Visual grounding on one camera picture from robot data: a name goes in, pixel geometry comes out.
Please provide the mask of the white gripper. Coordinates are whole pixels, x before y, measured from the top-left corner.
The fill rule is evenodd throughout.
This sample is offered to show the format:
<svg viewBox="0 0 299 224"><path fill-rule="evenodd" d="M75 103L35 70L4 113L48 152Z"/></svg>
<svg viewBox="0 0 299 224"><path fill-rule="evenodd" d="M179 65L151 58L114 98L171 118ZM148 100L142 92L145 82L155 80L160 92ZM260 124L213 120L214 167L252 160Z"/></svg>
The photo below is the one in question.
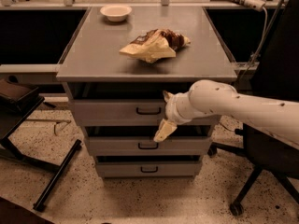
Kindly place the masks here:
<svg viewBox="0 0 299 224"><path fill-rule="evenodd" d="M153 140L156 143L163 142L176 130L177 125L202 117L202 113L191 105L188 93L173 94L169 91L163 91L163 96L166 102L166 119L161 120L158 131L154 135Z"/></svg>

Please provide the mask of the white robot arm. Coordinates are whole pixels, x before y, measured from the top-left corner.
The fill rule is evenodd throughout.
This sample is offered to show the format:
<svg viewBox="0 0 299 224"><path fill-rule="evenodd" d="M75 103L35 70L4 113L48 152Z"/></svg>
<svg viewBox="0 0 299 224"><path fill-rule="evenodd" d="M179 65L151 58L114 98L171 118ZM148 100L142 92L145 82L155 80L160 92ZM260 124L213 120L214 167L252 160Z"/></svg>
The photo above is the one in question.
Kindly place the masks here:
<svg viewBox="0 0 299 224"><path fill-rule="evenodd" d="M154 141L163 142L177 126L212 115L237 119L299 149L299 104L240 94L228 84L211 80L193 83L185 93L164 93L165 118Z"/></svg>

